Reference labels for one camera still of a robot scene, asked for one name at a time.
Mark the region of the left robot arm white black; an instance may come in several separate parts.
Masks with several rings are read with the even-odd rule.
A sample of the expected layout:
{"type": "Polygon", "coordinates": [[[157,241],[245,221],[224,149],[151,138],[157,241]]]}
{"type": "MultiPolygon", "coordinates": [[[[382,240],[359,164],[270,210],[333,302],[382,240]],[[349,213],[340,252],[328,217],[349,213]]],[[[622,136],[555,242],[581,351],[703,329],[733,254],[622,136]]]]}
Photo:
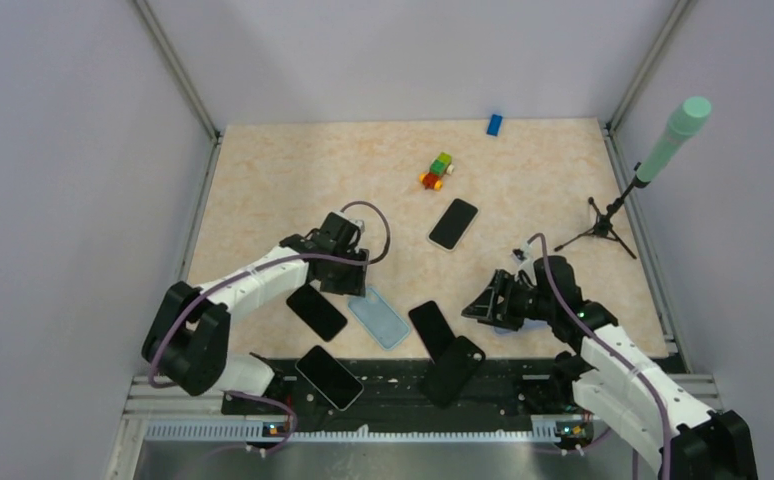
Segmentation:
{"type": "Polygon", "coordinates": [[[234,323],[273,299],[318,282],[337,295],[360,296],[370,263],[359,247],[363,223],[340,211],[305,235],[282,239],[258,260],[198,286],[178,281],[165,292],[141,348],[155,389],[190,396],[245,393],[260,413],[282,404],[283,386],[268,363],[229,350],[234,323]]]}

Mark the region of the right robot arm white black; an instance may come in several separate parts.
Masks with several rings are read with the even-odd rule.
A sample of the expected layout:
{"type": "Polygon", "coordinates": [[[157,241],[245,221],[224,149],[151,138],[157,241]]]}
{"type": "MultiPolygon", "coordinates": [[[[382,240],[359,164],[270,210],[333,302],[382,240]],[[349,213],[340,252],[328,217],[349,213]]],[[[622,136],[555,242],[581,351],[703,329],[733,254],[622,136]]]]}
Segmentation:
{"type": "Polygon", "coordinates": [[[461,312],[515,331],[546,323],[569,346],[555,361],[549,397],[563,412],[597,415],[660,479],[755,479],[751,431],[735,411],[690,394],[643,353],[602,304],[586,300],[562,256],[533,262],[536,280],[499,269],[461,312]]]}

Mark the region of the light blue phone case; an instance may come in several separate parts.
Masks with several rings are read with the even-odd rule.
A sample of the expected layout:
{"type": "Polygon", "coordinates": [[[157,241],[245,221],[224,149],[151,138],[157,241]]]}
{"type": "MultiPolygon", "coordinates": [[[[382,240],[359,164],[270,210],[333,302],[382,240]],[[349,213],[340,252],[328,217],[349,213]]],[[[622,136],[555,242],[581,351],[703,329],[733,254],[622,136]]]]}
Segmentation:
{"type": "Polygon", "coordinates": [[[370,337],[385,351],[394,350],[411,333],[409,322],[373,286],[368,286],[363,296],[350,297],[347,306],[370,337]]]}

